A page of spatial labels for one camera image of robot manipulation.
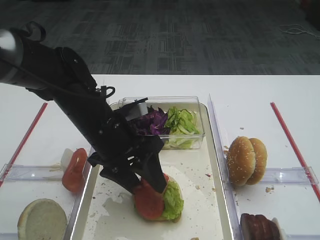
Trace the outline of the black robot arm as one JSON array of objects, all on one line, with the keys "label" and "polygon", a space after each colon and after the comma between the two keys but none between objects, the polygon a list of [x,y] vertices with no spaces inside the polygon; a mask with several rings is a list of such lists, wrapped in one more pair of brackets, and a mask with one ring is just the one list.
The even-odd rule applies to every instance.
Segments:
[{"label": "black robot arm", "polygon": [[0,32],[0,81],[54,101],[94,149],[92,166],[129,192],[144,178],[162,193],[167,182],[157,135],[138,135],[123,110],[112,110],[83,59],[68,47],[50,48],[17,29]]}]

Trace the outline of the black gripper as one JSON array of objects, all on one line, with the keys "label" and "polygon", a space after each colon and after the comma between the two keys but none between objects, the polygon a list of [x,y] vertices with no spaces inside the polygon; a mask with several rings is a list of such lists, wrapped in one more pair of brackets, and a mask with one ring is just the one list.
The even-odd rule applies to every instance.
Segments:
[{"label": "black gripper", "polygon": [[133,193],[140,185],[138,174],[156,192],[164,192],[167,181],[159,160],[164,144],[159,136],[138,135],[123,116],[112,113],[87,119],[87,140],[95,150],[88,162],[103,166],[101,177]]}]

